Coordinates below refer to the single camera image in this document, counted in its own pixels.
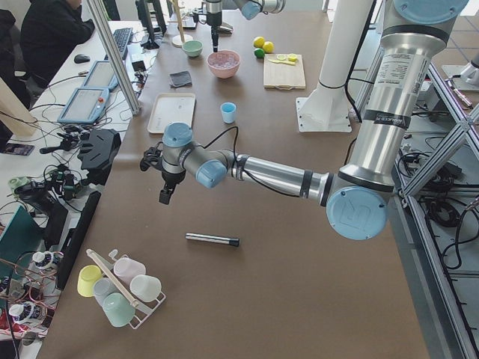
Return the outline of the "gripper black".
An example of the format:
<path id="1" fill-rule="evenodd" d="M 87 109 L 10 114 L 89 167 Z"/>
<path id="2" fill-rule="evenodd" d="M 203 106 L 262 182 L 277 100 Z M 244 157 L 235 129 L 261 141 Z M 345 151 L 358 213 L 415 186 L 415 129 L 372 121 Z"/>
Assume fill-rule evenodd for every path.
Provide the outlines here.
<path id="1" fill-rule="evenodd" d="M 176 185 L 179 185 L 184 181 L 186 177 L 186 171 L 178 166 L 173 166 L 172 168 L 167 168 L 162 165 L 162 178 L 165 181 L 164 187 L 160 190 L 159 193 L 159 202 L 160 203 L 170 203 L 172 194 Z"/>
<path id="2" fill-rule="evenodd" d="M 217 13 L 207 12 L 207 24 L 211 26 L 213 51 L 217 52 L 219 48 L 218 27 L 222 25 L 222 12 L 221 11 Z"/>

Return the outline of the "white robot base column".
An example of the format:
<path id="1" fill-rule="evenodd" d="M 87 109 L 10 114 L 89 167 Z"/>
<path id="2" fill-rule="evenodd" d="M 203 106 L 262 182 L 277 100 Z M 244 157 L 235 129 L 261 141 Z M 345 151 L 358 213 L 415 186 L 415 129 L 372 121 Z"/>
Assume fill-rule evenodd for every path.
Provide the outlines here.
<path id="1" fill-rule="evenodd" d="M 346 83 L 374 7 L 372 0 L 338 2 L 318 85 L 309 96 L 296 99 L 300 132 L 351 131 Z"/>

